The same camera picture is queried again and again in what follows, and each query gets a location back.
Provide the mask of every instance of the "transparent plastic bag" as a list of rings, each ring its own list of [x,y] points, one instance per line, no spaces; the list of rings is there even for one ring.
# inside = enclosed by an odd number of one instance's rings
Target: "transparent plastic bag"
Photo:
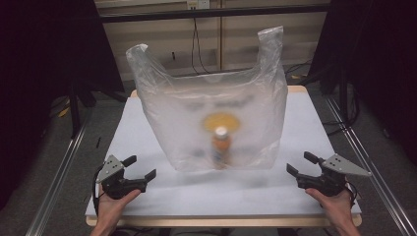
[[[282,35],[282,27],[260,31],[256,66],[233,73],[174,78],[145,44],[126,52],[144,112],[176,170],[273,167],[288,93]]]

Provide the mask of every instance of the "metal rail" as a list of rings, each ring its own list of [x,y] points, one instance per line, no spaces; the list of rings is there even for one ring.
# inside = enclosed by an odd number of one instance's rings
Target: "metal rail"
[[[354,5],[346,4],[343,7],[347,7],[347,6],[354,6]],[[187,11],[137,13],[137,14],[107,14],[107,15],[100,15],[100,20],[102,23],[143,22],[143,21],[193,19],[193,18],[313,13],[313,12],[327,12],[329,9],[330,9],[330,4],[290,5],[290,6],[259,7],[259,8],[221,8],[221,9],[204,9],[204,10],[195,10],[195,11],[187,10]]]
[[[86,131],[86,124],[89,122],[91,117],[92,109],[87,110],[87,117],[83,126],[80,129],[80,132],[70,141],[70,144],[65,152],[64,158],[62,159],[61,165],[58,168],[58,171],[55,174],[55,177],[49,186],[49,190],[43,199],[43,202],[39,209],[36,212],[36,216],[30,224],[30,228],[27,232],[27,236],[38,236],[42,235],[43,230],[45,229],[46,223],[51,215],[55,203],[58,199],[58,195],[61,192],[64,180],[67,176],[68,170],[70,169],[73,158],[80,146],[80,143],[83,139],[84,133]]]
[[[347,141],[352,146],[362,166],[366,170],[371,171],[373,173],[373,176],[370,177],[371,182],[374,185],[374,188],[377,191],[377,193],[380,195],[381,200],[386,205],[387,210],[389,211],[392,219],[395,221],[402,235],[417,235],[417,231],[414,225],[411,223],[404,208],[388,187],[386,181],[384,180],[381,173],[378,171],[378,168],[375,166],[368,153],[365,151],[365,148],[362,146],[355,132],[353,131],[353,129],[351,129],[350,127],[346,127],[343,124],[343,119],[341,114],[339,113],[339,107],[335,100],[331,97],[327,97],[326,102],[328,103],[328,107],[330,108],[334,117],[340,123],[340,128],[343,129],[343,133]]]

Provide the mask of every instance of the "human hand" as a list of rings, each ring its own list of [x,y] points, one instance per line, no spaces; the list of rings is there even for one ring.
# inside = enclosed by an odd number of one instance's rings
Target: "human hand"
[[[122,216],[125,206],[141,193],[140,190],[133,190],[122,199],[113,200],[106,194],[103,194],[101,185],[99,188],[99,196],[101,197],[98,205],[97,225],[90,236],[110,235],[116,229],[117,222]]]
[[[349,192],[343,190],[333,197],[325,196],[317,189],[307,189],[306,193],[322,205],[326,217],[340,235],[360,235],[353,224]]]

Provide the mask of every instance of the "white table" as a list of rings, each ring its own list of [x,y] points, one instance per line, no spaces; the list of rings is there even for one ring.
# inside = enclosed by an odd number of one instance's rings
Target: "white table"
[[[314,227],[328,226],[319,204],[297,187],[286,172],[290,163],[300,173],[318,176],[321,169],[303,157],[304,151],[328,158],[334,150],[304,87],[289,87],[279,154],[269,170],[178,172],[160,148],[140,99],[130,97],[107,156],[120,160],[133,154],[138,161],[125,178],[143,178],[156,168],[147,192],[125,208],[120,225],[143,227]],[[361,210],[352,209],[355,225]],[[88,225],[96,224],[92,206]]]

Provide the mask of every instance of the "wall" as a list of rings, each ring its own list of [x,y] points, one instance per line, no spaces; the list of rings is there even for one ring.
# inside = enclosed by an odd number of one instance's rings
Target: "wall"
[[[211,0],[210,7],[242,8],[328,3],[328,0]],[[95,0],[99,14],[149,13],[187,9],[181,0]],[[281,14],[247,17],[196,19],[200,55],[210,72],[251,68],[257,60],[259,30],[284,26],[283,64],[303,63],[313,58],[326,13]],[[105,24],[122,80],[132,80],[125,52],[145,43],[173,76],[193,74],[192,47],[194,21],[166,20],[153,22]],[[197,39],[194,66],[203,72]]]

